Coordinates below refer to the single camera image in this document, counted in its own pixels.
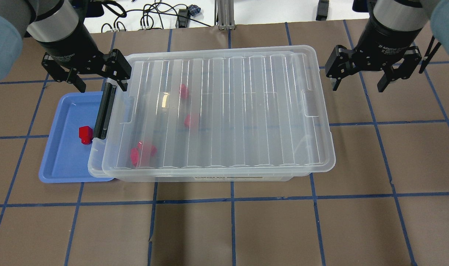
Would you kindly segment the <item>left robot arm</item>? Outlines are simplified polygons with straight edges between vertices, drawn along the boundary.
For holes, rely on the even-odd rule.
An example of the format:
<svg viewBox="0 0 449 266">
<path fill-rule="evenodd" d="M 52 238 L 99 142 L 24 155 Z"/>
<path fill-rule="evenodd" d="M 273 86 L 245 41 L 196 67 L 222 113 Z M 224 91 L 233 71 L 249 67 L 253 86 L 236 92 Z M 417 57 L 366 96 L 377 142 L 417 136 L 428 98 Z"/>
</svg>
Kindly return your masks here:
<svg viewBox="0 0 449 266">
<path fill-rule="evenodd" d="M 84 17 L 68 0 L 0 0 L 0 81 L 20 57 L 25 35 L 45 49 L 41 65 L 54 81 L 84 93 L 81 75 L 95 74 L 127 90 L 131 65 L 118 49 L 99 50 Z"/>
</svg>

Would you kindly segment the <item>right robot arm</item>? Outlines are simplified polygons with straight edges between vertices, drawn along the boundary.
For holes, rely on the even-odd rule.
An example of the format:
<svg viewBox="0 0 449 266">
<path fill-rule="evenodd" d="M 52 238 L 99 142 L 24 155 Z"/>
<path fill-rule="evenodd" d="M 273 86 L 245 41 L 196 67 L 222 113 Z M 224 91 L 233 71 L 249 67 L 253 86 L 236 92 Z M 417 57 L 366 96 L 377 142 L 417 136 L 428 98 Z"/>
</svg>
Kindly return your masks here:
<svg viewBox="0 0 449 266">
<path fill-rule="evenodd" d="M 355 0 L 352 9 L 369 18 L 356 46 L 337 45 L 324 66 L 333 91 L 349 75 L 383 71 L 383 92 L 418 65 L 423 72 L 439 47 L 449 54 L 449 0 Z"/>
</svg>

